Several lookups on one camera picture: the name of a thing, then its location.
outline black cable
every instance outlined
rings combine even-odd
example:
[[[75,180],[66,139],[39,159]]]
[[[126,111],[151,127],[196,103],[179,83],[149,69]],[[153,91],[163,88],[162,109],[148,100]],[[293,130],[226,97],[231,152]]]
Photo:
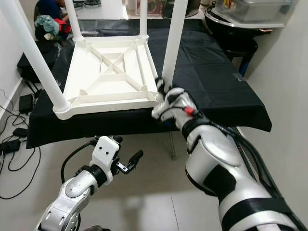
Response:
[[[235,141],[235,144],[236,144],[236,146],[237,146],[238,148],[241,148],[239,142]],[[244,153],[242,150],[239,150],[239,153],[240,153],[240,155],[241,155],[241,157],[242,157],[242,159],[243,159],[243,161],[244,161],[244,164],[245,164],[245,166],[246,166],[246,168],[247,168],[247,170],[248,170],[249,175],[250,175],[254,180],[257,180],[257,179],[256,179],[256,176],[254,175],[254,172],[252,171],[252,168],[251,168],[251,166],[250,166],[250,164],[249,164],[249,162],[248,162],[248,160],[247,160],[247,158],[246,158],[246,156],[245,156],[245,153]]]
[[[37,88],[37,86],[35,85],[35,83],[33,81],[31,81],[32,85],[34,86],[34,88],[37,90],[37,92],[39,91],[39,89]]]
[[[80,146],[79,148],[77,148],[75,151],[73,151],[64,161],[63,164],[61,166],[61,182],[62,184],[65,182],[65,178],[64,178],[64,169],[65,169],[65,165],[67,164],[67,162],[79,151],[81,151],[82,149],[88,147],[89,145],[91,145],[93,143],[93,141],[89,141],[87,143],[85,143],[84,145]]]
[[[17,168],[17,169],[11,169],[11,163],[12,163],[14,157],[15,157],[15,152],[13,152],[13,155],[12,155],[11,160],[10,160],[9,165],[8,165],[8,169],[9,169],[11,172],[16,172],[16,171],[21,170],[24,166],[26,166],[26,164],[27,164],[27,163],[29,162],[29,160],[32,158],[32,156],[34,155],[34,153],[35,153],[35,148],[33,149],[33,152],[32,152],[32,154],[30,155],[30,157],[27,159],[27,161],[26,161],[21,167],[19,167],[19,168]]]
[[[306,226],[302,223],[302,221],[297,217],[297,215],[295,215],[295,213],[291,213],[288,216],[291,221],[299,228],[300,231],[308,231],[308,229],[306,228]]]
[[[246,140],[242,135],[237,134],[234,131],[229,130],[228,128],[225,128],[223,126],[220,126],[214,122],[212,122],[212,125],[222,130],[223,132],[227,133],[228,135],[231,135],[236,141],[238,141],[241,145],[243,145],[249,151],[249,153],[251,154],[251,157],[256,163],[260,183],[269,191],[271,196],[275,198],[282,198],[282,194],[279,192],[277,185],[275,184],[273,178],[271,177],[261,155],[256,150],[256,148],[248,140]]]
[[[5,120],[5,122],[4,122],[4,127],[3,127],[2,131],[0,131],[0,136],[1,136],[1,135],[3,134],[3,132],[5,131],[6,126],[7,126],[7,123],[8,123],[8,120],[9,120],[9,118],[11,118],[12,116],[17,116],[17,115],[9,115],[9,116],[6,118],[6,120]]]
[[[75,231],[79,231],[80,224],[81,224],[81,215],[80,215],[80,213],[79,213],[79,214],[78,214],[78,223],[77,223],[77,226],[76,226],[76,230],[75,230]]]
[[[19,114],[16,116],[15,120],[12,122],[12,125],[13,125],[13,126],[18,126],[18,125],[21,125],[21,124],[23,124],[23,123],[26,123],[26,118],[24,118],[24,117],[21,116],[20,114],[21,114],[21,113],[19,113]],[[19,119],[19,118],[20,118],[22,121],[21,121],[20,123],[15,124],[16,120]]]
[[[36,174],[36,172],[37,172],[37,169],[38,169],[39,164],[40,164],[40,159],[41,159],[41,150],[40,150],[40,147],[38,147],[38,148],[39,148],[39,149],[38,149],[38,150],[39,150],[39,159],[38,159],[39,161],[38,161],[38,164],[37,164],[37,166],[36,166],[36,168],[35,168],[35,170],[34,170],[34,173],[33,173],[33,175],[32,175],[32,178],[31,178],[29,184],[28,184],[23,190],[21,190],[18,194],[14,195],[14,196],[11,196],[11,197],[3,197],[3,196],[0,196],[0,199],[3,199],[3,200],[10,200],[10,199],[13,199],[13,198],[19,196],[19,195],[22,194],[22,193],[29,187],[29,185],[32,183],[32,180],[33,180],[33,178],[34,178],[34,176],[35,176],[35,174]]]
[[[6,112],[8,112],[8,113],[10,113],[12,116],[16,116],[16,117],[19,117],[20,119],[22,119],[23,120],[23,123],[25,123],[27,126],[28,126],[28,124],[27,124],[27,122],[26,122],[26,118],[25,117],[23,117],[22,115],[16,115],[16,114],[14,114],[13,112],[11,112],[11,111],[9,111],[9,110],[7,110],[7,109],[5,109],[4,107],[2,107],[1,105],[0,105],[0,108],[2,108],[4,111],[6,111]]]
[[[12,110],[14,110],[14,103],[12,102],[12,100],[10,100],[8,97],[6,97],[6,95],[5,95],[5,91],[4,91],[3,89],[0,89],[0,91],[2,91],[2,92],[3,92],[4,97],[5,97],[7,100],[9,100],[9,101],[10,101],[10,103],[12,104]]]
[[[9,141],[13,136],[14,135],[11,135],[11,136],[8,136],[8,137],[4,138],[1,143]]]

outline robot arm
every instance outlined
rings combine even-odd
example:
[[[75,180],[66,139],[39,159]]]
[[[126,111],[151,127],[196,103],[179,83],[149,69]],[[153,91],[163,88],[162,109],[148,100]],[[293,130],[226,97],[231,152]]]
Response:
[[[119,162],[119,142],[106,136],[96,139],[90,166],[84,166],[77,176],[66,181],[60,189],[57,199],[44,212],[35,231],[74,231],[78,215],[89,203],[93,195],[103,184],[110,184],[113,176],[120,171],[128,174],[143,156],[138,151],[127,166]]]
[[[152,111],[156,119],[175,119],[188,148],[186,174],[194,186],[219,200],[223,231],[299,230],[282,198],[271,194],[248,173],[237,147],[200,113],[181,88],[170,90]]]

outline plastic container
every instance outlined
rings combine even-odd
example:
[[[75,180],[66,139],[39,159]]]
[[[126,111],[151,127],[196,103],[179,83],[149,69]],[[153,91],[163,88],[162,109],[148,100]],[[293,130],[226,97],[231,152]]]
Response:
[[[284,23],[296,0],[217,0],[215,10],[239,23]]]

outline black tablecloth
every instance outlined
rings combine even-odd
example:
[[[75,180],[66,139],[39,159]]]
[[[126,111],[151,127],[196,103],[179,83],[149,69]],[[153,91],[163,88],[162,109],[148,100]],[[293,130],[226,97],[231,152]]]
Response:
[[[82,31],[98,31],[100,36],[136,35],[139,21],[83,20]],[[149,48],[161,74],[170,20],[148,20]],[[64,89],[73,46],[61,50],[52,73]],[[243,81],[201,20],[185,20],[174,86],[191,93],[198,106],[216,123],[248,126],[270,131],[271,122],[262,101]],[[51,142],[93,137],[175,130],[151,118],[151,108],[75,115],[59,120],[43,91],[30,115],[27,148]]]

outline power adapter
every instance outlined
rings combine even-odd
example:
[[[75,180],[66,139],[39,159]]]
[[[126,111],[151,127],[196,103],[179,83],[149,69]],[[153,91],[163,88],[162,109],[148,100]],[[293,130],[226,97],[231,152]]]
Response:
[[[3,152],[4,154],[17,152],[20,148],[20,143],[19,139],[0,143],[0,152]]]
[[[33,96],[31,94],[22,95],[19,97],[19,112],[29,113],[33,110]]]
[[[13,135],[14,136],[18,136],[18,137],[27,137],[28,135],[28,129],[25,129],[25,128],[16,128],[14,131],[13,131]]]

